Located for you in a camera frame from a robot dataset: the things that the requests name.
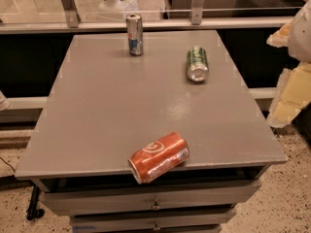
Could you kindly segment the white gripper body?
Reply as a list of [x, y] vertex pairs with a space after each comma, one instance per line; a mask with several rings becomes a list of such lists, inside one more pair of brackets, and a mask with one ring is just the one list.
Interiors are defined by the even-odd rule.
[[289, 34], [288, 52], [300, 62], [311, 62], [311, 0], [294, 17]]

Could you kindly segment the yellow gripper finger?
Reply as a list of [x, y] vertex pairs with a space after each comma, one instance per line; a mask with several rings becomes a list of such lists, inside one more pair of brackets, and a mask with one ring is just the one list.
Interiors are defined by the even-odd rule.
[[311, 64], [300, 62], [293, 70], [285, 68], [276, 87], [266, 122], [274, 128], [290, 124], [311, 103]]
[[284, 24], [279, 30], [271, 34], [266, 43], [275, 48], [286, 47], [293, 22], [290, 21]]

